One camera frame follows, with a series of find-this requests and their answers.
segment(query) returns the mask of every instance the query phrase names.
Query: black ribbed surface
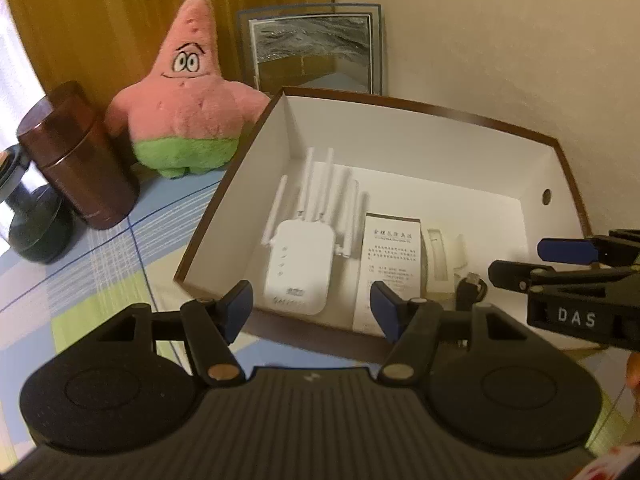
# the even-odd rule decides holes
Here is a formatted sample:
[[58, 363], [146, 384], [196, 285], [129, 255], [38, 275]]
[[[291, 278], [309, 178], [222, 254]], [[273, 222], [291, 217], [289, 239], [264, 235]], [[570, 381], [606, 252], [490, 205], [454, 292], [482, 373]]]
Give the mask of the black ribbed surface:
[[191, 419], [152, 446], [71, 456], [38, 448], [7, 480], [565, 480], [583, 449], [546, 458], [495, 456], [440, 428], [410, 390], [365, 368], [260, 368], [243, 386], [212, 390]]

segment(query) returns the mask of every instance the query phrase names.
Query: pink starfish plush toy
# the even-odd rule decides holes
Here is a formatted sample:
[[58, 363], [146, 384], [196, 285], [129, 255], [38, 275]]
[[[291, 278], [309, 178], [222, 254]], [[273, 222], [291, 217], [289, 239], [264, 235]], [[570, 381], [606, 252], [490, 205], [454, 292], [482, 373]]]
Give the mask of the pink starfish plush toy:
[[209, 0], [185, 0], [142, 81], [111, 101], [112, 135], [127, 125], [140, 162], [162, 176], [205, 173], [228, 162], [238, 137], [269, 102], [262, 92], [220, 75]]

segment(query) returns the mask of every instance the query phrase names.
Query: plush toy's mouth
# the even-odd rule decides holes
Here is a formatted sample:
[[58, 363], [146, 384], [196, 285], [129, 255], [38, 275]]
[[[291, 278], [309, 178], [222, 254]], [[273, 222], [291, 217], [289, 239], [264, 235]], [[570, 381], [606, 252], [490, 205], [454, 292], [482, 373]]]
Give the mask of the plush toy's mouth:
[[178, 75], [178, 76], [172, 76], [172, 75], [167, 75], [167, 74], [165, 74], [164, 72], [162, 72], [160, 75], [161, 75], [162, 77], [167, 78], [167, 79], [195, 79], [195, 78], [197, 78], [197, 77], [202, 77], [202, 76], [204, 76], [204, 75], [210, 75], [210, 74], [211, 74], [211, 72], [206, 72], [206, 73], [204, 73], [204, 74], [191, 75], [191, 76], [189, 76], [189, 75]]

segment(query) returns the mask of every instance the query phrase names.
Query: white curtain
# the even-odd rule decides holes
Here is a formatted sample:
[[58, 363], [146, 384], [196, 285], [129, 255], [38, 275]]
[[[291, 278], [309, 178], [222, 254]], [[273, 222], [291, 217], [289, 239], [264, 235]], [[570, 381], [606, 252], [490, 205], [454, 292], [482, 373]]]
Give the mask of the white curtain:
[[[43, 95], [7, 0], [0, 0], [0, 150], [16, 143], [20, 120]], [[0, 238], [0, 254], [7, 248]]]

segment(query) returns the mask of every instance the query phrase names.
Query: round hole in box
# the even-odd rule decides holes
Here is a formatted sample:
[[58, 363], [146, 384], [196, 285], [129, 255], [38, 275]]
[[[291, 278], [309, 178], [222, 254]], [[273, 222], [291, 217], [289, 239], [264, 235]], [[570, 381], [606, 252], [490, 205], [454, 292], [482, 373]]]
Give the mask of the round hole in box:
[[544, 205], [549, 205], [550, 202], [551, 202], [551, 190], [547, 188], [542, 192], [542, 203]]

